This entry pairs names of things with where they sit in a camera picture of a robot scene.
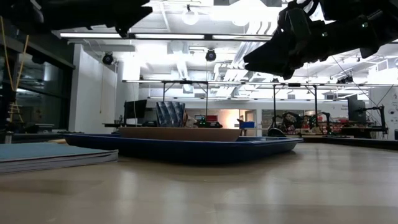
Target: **fluorescent light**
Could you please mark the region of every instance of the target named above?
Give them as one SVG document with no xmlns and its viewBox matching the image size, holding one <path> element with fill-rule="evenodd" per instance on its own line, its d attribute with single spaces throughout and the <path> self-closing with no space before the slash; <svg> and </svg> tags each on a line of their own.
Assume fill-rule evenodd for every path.
<svg viewBox="0 0 398 224">
<path fill-rule="evenodd" d="M 134 34 L 136 39 L 205 39 L 203 34 Z"/>
<path fill-rule="evenodd" d="M 200 46 L 189 46 L 189 50 L 191 51 L 201 51 L 201 52 L 205 52 L 207 50 L 207 47 L 200 47 Z"/>
<path fill-rule="evenodd" d="M 268 41 L 270 35 L 213 35 L 213 40 L 242 40 L 242 41 Z"/>
<path fill-rule="evenodd" d="M 122 39 L 119 34 L 114 33 L 61 33 L 63 38 L 82 39 Z"/>
<path fill-rule="evenodd" d="M 280 85 L 280 83 L 259 83 L 259 82 L 247 82 L 247 85 Z"/>
<path fill-rule="evenodd" d="M 128 83 L 162 83 L 162 81 L 159 81 L 159 80 L 122 80 L 122 82 L 128 82 Z"/>
<path fill-rule="evenodd" d="M 174 97 L 165 97 L 165 98 L 163 98 L 162 96 L 150 96 L 150 97 L 148 97 L 148 99 L 155 99 L 155 100 L 163 100 L 163 99 L 165 99 L 165 100 L 170 100 L 170 99 L 174 99 Z"/>
<path fill-rule="evenodd" d="M 154 99 L 154 100 L 163 100 L 162 96 L 150 96 L 148 99 Z M 206 100 L 206 98 L 200 98 L 200 97 L 165 97 L 165 100 Z M 232 100 L 232 101 L 247 101 L 247 100 L 264 100 L 264 101 L 273 101 L 273 98 L 228 98 L 228 97 L 209 97 L 208 100 Z M 276 99 L 278 101 L 315 101 L 315 99 Z M 325 102 L 325 101 L 334 101 L 334 100 L 318 100 L 319 102 Z"/>
<path fill-rule="evenodd" d="M 218 85 L 245 85 L 246 82 L 208 82 L 209 84 L 218 84 Z"/>
</svg>

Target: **security camera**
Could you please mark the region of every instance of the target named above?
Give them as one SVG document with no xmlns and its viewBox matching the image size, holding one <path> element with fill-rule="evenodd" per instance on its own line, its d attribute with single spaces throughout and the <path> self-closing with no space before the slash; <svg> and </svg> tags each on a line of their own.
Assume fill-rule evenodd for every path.
<svg viewBox="0 0 398 224">
<path fill-rule="evenodd" d="M 214 49 L 209 49 L 206 54 L 206 61 L 214 62 L 217 58 L 217 54 Z"/>
<path fill-rule="evenodd" d="M 114 57 L 112 52 L 106 52 L 105 56 L 102 58 L 102 62 L 105 65 L 112 65 L 114 63 Z"/>
</svg>

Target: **white wall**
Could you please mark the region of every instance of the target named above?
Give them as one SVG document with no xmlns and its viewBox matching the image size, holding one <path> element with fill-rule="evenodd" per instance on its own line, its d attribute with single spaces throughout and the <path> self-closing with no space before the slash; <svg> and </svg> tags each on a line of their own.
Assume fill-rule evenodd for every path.
<svg viewBox="0 0 398 224">
<path fill-rule="evenodd" d="M 103 123 L 113 123 L 117 74 L 75 45 L 70 131 L 106 134 L 112 131 Z"/>
<path fill-rule="evenodd" d="M 118 62 L 118 82 L 116 89 L 116 112 L 115 119 L 124 115 L 124 102 L 138 100 L 138 83 L 123 83 L 123 79 L 139 79 L 139 65 L 134 67 L 134 62 L 127 60 Z M 135 119 L 129 119 L 127 123 L 134 123 Z"/>
</svg>

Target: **pipe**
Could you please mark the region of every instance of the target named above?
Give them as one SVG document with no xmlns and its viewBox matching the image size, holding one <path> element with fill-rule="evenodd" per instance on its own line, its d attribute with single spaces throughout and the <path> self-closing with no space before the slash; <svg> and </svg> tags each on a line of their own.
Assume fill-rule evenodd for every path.
<svg viewBox="0 0 398 224">
<path fill-rule="evenodd" d="M 318 125 L 318 93 L 317 93 L 317 86 L 314 85 L 314 90 L 315 90 L 315 115 L 317 116 L 316 120 L 315 120 L 315 126 L 319 127 Z"/>
<path fill-rule="evenodd" d="M 163 16 L 164 23 L 165 23 L 165 25 L 166 25 L 167 32 L 171 32 L 171 30 L 170 30 L 170 25 L 169 25 L 169 21 L 167 20 L 166 13 L 165 13 L 165 11 L 164 11 L 163 1 L 160 1 L 160 2 L 159 2 L 159 6 L 160 6 L 160 11 L 161 11 L 162 16 Z"/>
<path fill-rule="evenodd" d="M 275 87 L 276 85 L 274 85 L 274 127 L 276 128 L 276 93 L 275 93 Z"/>
</svg>

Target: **ceiling light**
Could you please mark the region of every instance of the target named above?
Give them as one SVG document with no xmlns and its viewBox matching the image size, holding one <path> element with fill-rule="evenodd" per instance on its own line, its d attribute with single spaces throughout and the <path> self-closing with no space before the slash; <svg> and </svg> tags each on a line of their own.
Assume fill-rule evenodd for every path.
<svg viewBox="0 0 398 224">
<path fill-rule="evenodd" d="M 207 47 L 200 47 L 200 46 L 189 46 L 189 51 L 201 51 L 206 52 Z"/>
<path fill-rule="evenodd" d="M 63 38 L 82 38 L 82 39 L 122 39 L 119 34 L 113 33 L 61 33 Z"/>
<path fill-rule="evenodd" d="M 203 40 L 205 35 L 202 34 L 134 34 L 136 39 L 188 39 Z"/>
<path fill-rule="evenodd" d="M 280 83 L 261 83 L 261 82 L 247 82 L 247 85 L 277 85 Z"/>
<path fill-rule="evenodd" d="M 220 85 L 245 85 L 246 82 L 208 82 L 209 84 L 220 84 Z"/>
<path fill-rule="evenodd" d="M 182 13 L 181 19 L 186 25 L 195 25 L 199 21 L 199 12 L 187 7 L 187 10 Z"/>
<path fill-rule="evenodd" d="M 127 82 L 127 83 L 162 83 L 162 81 L 159 81 L 159 80 L 122 80 L 122 82 Z"/>
<path fill-rule="evenodd" d="M 174 97 L 162 97 L 162 96 L 149 96 L 148 99 L 155 99 L 155 100 L 170 100 L 174 99 Z"/>
<path fill-rule="evenodd" d="M 213 35 L 213 40 L 246 40 L 246 41 L 268 41 L 271 40 L 270 35 Z"/>
</svg>

